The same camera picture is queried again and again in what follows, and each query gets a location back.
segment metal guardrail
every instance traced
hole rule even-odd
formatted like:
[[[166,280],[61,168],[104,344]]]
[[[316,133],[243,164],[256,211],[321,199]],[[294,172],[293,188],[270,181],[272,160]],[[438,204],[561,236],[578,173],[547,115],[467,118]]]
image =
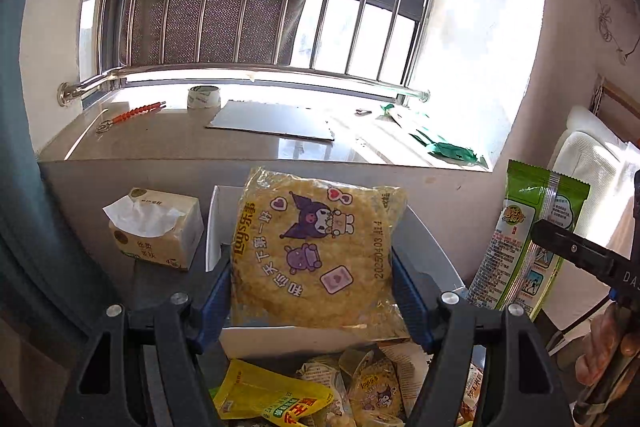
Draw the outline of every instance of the metal guardrail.
[[[383,48],[383,54],[380,58],[380,64],[378,67],[378,73],[376,78],[364,78],[360,76],[355,76],[350,74],[350,66],[353,60],[354,51],[356,48],[356,44],[358,41],[358,35],[360,32],[360,28],[362,25],[362,17],[364,14],[364,7],[367,4],[367,0],[360,0],[358,6],[358,13],[356,16],[356,22],[353,29],[353,33],[351,36],[351,44],[348,53],[348,58],[346,61],[346,66],[344,68],[344,73],[337,73],[332,71],[322,71],[316,70],[315,64],[316,59],[318,57],[319,51],[319,43],[322,36],[322,30],[324,27],[324,21],[327,12],[328,0],[322,0],[322,6],[320,10],[320,14],[318,17],[318,22],[316,25],[316,34],[314,38],[314,44],[310,56],[309,68],[296,68],[293,66],[282,66],[277,65],[278,54],[280,51],[280,46],[282,44],[283,32],[284,32],[284,22],[285,16],[287,12],[287,5],[289,0],[282,0],[281,8],[280,8],[280,16],[278,18],[278,25],[276,31],[276,39],[273,45],[273,52],[271,58],[271,64],[246,64],[238,61],[239,57],[239,48],[242,37],[242,22],[244,20],[244,13],[246,10],[248,0],[241,0],[239,19],[238,19],[238,27],[236,29],[236,38],[234,41],[234,49],[232,56],[232,63],[208,63],[208,62],[200,62],[200,47],[202,44],[202,31],[204,25],[204,11],[206,8],[207,0],[201,0],[200,5],[200,17],[198,19],[197,26],[197,35],[195,39],[195,49],[194,49],[194,62],[188,64],[165,64],[164,63],[164,49],[166,43],[166,25],[167,25],[167,17],[168,17],[168,9],[170,0],[164,0],[162,6],[162,25],[161,25],[161,37],[159,43],[159,64],[152,66],[131,66],[132,61],[132,34],[134,28],[134,18],[135,18],[135,9],[136,9],[136,0],[128,0],[129,2],[129,16],[127,19],[127,42],[126,42],[126,61],[129,66],[122,66],[119,68],[113,68],[111,70],[105,71],[104,73],[98,74],[93,78],[89,78],[84,80],[78,84],[62,84],[58,88],[58,102],[60,105],[66,105],[71,100],[75,98],[82,97],[85,93],[90,92],[96,87],[103,86],[105,84],[108,85],[109,90],[120,89],[121,87],[129,87],[135,85],[141,85],[139,82],[126,82],[123,79],[126,79],[127,75],[135,74],[135,73],[150,73],[155,71],[171,71],[171,70],[229,70],[229,71],[248,71],[254,73],[260,72],[270,72],[270,73],[288,73],[288,74],[302,74],[307,76],[320,76],[324,78],[340,80],[345,82],[345,89],[335,88],[335,92],[349,90],[348,82],[361,84],[372,87],[379,87],[385,90],[389,90],[396,94],[396,96],[405,97],[415,97],[419,100],[426,101],[429,100],[429,92],[417,89],[411,89],[408,87],[409,81],[412,77],[412,74],[415,69],[415,64],[417,60],[417,54],[420,47],[420,44],[424,38],[424,33],[426,29],[426,18],[428,16],[428,7],[430,0],[423,0],[422,4],[422,13],[420,17],[420,21],[418,22],[417,28],[414,31],[414,37],[412,38],[412,42],[408,51],[406,66],[402,73],[401,84],[391,84],[388,82],[382,82],[380,80],[380,76],[382,70],[385,65],[386,56],[388,54],[388,50],[390,47],[391,39],[393,36],[396,19],[398,18],[398,12],[400,3],[402,0],[394,0],[393,9],[391,13],[391,19],[388,26],[388,30],[386,33],[385,44]],[[102,5],[105,0],[100,0],[100,6],[98,7],[99,12],[102,13]],[[166,80],[149,80],[145,82],[145,84],[165,84]],[[220,83],[220,79],[197,79],[195,82],[210,82],[210,83]],[[269,84],[277,84],[277,82],[270,81]],[[287,84],[287,86],[295,85],[300,86],[302,89],[319,89],[319,90],[331,90],[332,88],[327,88],[326,86],[315,86],[314,84],[307,84],[304,82],[287,82],[283,81],[283,85]]]

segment white tissue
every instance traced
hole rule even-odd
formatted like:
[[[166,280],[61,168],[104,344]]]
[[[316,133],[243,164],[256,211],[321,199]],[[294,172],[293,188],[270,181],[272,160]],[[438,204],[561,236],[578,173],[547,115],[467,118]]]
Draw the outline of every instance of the white tissue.
[[[185,213],[155,203],[133,201],[129,195],[103,208],[111,222],[139,237],[160,237],[169,232]]]

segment red twisted tool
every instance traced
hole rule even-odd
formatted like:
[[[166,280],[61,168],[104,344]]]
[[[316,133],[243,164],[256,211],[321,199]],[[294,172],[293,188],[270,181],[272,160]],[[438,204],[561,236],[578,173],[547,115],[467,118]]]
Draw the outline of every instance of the red twisted tool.
[[[156,109],[163,109],[166,107],[166,102],[156,102],[150,105],[143,105],[142,107],[137,107],[135,109],[131,109],[130,111],[124,112],[122,114],[117,115],[112,120],[105,120],[102,122],[98,128],[95,130],[97,134],[101,134],[110,130],[111,126],[123,122],[125,120],[129,120],[132,116],[140,114],[141,112],[153,111]]]

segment human hand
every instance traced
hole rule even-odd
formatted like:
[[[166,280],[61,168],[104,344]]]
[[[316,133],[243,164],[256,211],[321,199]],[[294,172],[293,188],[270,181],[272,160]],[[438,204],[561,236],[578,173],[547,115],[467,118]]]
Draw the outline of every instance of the human hand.
[[[575,362],[575,378],[581,384],[592,386],[603,375],[615,352],[622,335],[618,324],[616,305],[591,321],[591,333],[582,341],[584,355]],[[633,357],[640,351],[640,331],[627,333],[620,342],[620,351],[626,357]]]

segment metal railing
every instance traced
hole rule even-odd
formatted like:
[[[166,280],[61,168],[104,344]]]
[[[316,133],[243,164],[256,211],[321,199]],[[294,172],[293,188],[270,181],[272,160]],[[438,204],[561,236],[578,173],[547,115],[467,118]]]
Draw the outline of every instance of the metal railing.
[[[280,52],[280,47],[282,45],[284,27],[285,27],[285,18],[287,12],[287,6],[289,0],[282,0],[282,4],[280,6],[280,13],[278,17],[278,23],[276,26],[276,38],[273,45],[273,51],[271,55],[271,63],[270,64],[247,64],[244,62],[239,62],[239,50],[240,43],[242,38],[242,23],[244,21],[244,15],[247,7],[248,0],[241,0],[240,9],[239,9],[239,17],[238,17],[238,25],[236,28],[236,35],[234,40],[233,47],[233,55],[231,63],[210,63],[210,62],[201,62],[200,61],[200,48],[202,45],[202,33],[204,26],[204,14],[206,10],[207,0],[200,1],[200,12],[198,17],[197,24],[197,34],[195,38],[195,48],[193,52],[194,62],[190,62],[188,64],[165,64],[164,63],[164,50],[166,44],[166,30],[167,30],[167,19],[168,19],[168,10],[170,6],[170,0],[164,0],[162,4],[162,17],[161,17],[161,30],[160,30],[160,42],[159,42],[159,60],[158,64],[148,65],[148,66],[131,66],[132,63],[132,36],[134,30],[134,18],[136,11],[136,0],[124,0],[124,2],[129,3],[129,15],[126,21],[126,61],[127,66],[121,66],[112,68],[111,70],[104,71],[93,78],[89,78],[84,80],[78,84],[70,85],[70,84],[62,84],[58,88],[58,101],[60,105],[66,105],[68,102],[75,98],[82,97],[85,93],[90,92],[96,87],[102,86],[106,87],[107,90],[120,89],[121,87],[129,87],[129,86],[141,86],[142,83],[138,82],[127,82],[127,76],[131,74],[137,73],[151,73],[156,71],[179,71],[179,70],[226,70],[226,71],[246,71],[248,73],[285,73],[285,74],[293,74],[293,75],[305,75],[312,77],[324,77],[332,80],[339,80],[344,83],[344,87],[342,85],[340,87],[327,87],[318,84],[314,84],[312,82],[288,82],[283,80],[281,82],[274,82],[260,80],[259,78],[254,80],[252,78],[252,82],[256,84],[263,85],[287,85],[287,86],[295,86],[303,89],[319,89],[319,90],[332,90],[333,92],[349,92],[351,94],[357,94],[359,91],[357,89],[350,89],[349,84],[360,84],[363,86],[369,87],[377,87],[381,90],[386,90],[389,93],[393,93],[396,97],[406,97],[411,96],[418,98],[419,100],[426,101],[429,99],[429,92],[423,90],[412,89],[408,87],[409,81],[411,80],[412,74],[415,70],[415,64],[417,61],[417,54],[421,42],[424,39],[425,29],[426,29],[426,19],[429,11],[430,0],[422,0],[422,12],[420,14],[420,20],[417,22],[417,26],[414,28],[414,34],[412,37],[412,42],[410,44],[410,48],[406,58],[406,64],[404,71],[402,72],[402,78],[400,84],[391,84],[388,82],[383,82],[380,80],[380,76],[382,74],[383,68],[385,66],[385,61],[388,55],[389,47],[391,44],[391,39],[394,34],[394,29],[396,26],[396,20],[398,18],[400,6],[402,0],[394,0],[393,7],[391,10],[391,18],[390,23],[386,32],[385,44],[383,47],[382,57],[380,58],[380,63],[378,66],[378,73],[375,78],[364,78],[362,76],[356,76],[354,74],[350,74],[350,68],[353,62],[353,55],[356,49],[356,45],[358,42],[358,35],[360,33],[360,29],[362,26],[362,18],[364,14],[364,8],[367,4],[367,0],[360,0],[358,4],[358,13],[356,16],[355,26],[353,29],[353,33],[351,36],[351,43],[348,52],[348,57],[346,60],[346,66],[344,68],[344,73],[337,73],[335,71],[322,71],[317,70],[315,68],[316,60],[318,58],[319,45],[322,38],[322,31],[324,29],[324,22],[327,14],[327,7],[329,0],[322,0],[322,5],[318,17],[318,22],[316,25],[316,31],[314,36],[313,47],[311,51],[311,56],[309,60],[308,68],[297,68],[293,66],[283,66],[277,65],[278,54]],[[98,10],[102,9],[102,5],[105,0],[100,0],[100,7]],[[102,60],[98,60],[98,66],[102,67]],[[184,78],[173,79],[169,81],[168,79],[163,80],[148,80],[145,81],[144,84],[164,84],[167,82],[184,82],[186,81]],[[220,84],[224,82],[236,82],[237,79],[220,79],[220,78],[198,78],[198,79],[190,79],[190,81],[198,82],[198,83],[215,83]]]

